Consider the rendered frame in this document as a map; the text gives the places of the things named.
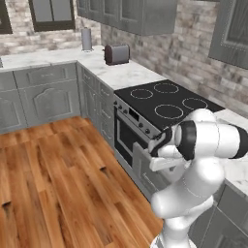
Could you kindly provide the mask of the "white paper towel roll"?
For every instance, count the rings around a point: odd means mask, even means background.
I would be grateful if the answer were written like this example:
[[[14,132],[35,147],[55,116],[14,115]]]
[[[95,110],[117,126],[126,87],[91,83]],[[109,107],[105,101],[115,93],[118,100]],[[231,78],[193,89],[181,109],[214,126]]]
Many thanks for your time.
[[[92,38],[91,38],[91,29],[83,28],[81,30],[81,43],[83,51],[91,51],[92,50]]]

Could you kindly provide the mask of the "dark silver toaster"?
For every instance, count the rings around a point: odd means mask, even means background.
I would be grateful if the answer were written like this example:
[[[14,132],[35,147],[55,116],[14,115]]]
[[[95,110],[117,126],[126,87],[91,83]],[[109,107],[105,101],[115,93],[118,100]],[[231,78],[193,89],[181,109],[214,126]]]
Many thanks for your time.
[[[107,65],[118,65],[129,62],[130,48],[128,45],[106,45],[104,52],[104,58]]]

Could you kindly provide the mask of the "grey base cabinet run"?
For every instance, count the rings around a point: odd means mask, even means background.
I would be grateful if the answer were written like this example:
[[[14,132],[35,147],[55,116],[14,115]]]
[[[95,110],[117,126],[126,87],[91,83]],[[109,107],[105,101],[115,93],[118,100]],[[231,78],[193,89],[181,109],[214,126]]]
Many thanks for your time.
[[[113,90],[79,63],[77,78],[81,116],[89,118],[108,145],[114,148]]]
[[[75,63],[0,71],[0,134],[77,115]]]

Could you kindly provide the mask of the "grey open drawer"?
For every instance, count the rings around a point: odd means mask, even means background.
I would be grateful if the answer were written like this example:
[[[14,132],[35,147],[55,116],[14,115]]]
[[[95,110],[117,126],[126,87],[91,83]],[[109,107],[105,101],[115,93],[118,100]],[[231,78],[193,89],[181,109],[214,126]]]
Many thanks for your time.
[[[165,189],[169,182],[157,171],[152,171],[149,167],[151,158],[137,142],[133,144],[132,167],[143,187],[149,195]]]

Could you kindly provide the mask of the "black and silver stove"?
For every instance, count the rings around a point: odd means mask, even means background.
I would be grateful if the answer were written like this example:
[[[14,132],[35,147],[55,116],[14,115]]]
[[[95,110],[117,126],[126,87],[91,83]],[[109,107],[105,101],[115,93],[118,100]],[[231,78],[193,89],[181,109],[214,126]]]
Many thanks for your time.
[[[181,122],[195,109],[212,112],[224,109],[169,79],[115,90],[113,106],[132,121],[148,141]]]

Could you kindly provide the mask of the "black oven door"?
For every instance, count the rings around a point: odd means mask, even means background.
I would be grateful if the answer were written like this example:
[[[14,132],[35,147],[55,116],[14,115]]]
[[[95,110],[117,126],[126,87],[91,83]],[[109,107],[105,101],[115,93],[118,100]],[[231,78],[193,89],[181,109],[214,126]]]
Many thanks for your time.
[[[117,108],[114,109],[114,149],[129,167],[133,162],[133,144],[142,148],[148,145],[148,137],[139,131]]]

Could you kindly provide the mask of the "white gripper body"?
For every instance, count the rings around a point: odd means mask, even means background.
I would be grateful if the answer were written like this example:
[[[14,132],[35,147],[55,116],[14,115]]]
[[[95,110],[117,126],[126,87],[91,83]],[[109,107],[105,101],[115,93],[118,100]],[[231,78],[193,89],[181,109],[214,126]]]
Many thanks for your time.
[[[163,157],[152,157],[150,160],[149,168],[152,171],[161,171],[172,167],[184,165],[186,160],[180,158],[163,158]]]

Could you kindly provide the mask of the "grey wall cabinet run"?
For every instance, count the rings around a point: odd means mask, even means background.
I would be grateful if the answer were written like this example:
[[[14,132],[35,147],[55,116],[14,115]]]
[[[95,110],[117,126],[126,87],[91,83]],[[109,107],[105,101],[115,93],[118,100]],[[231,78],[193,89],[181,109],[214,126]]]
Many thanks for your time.
[[[177,0],[77,0],[77,14],[139,36],[171,34]]]

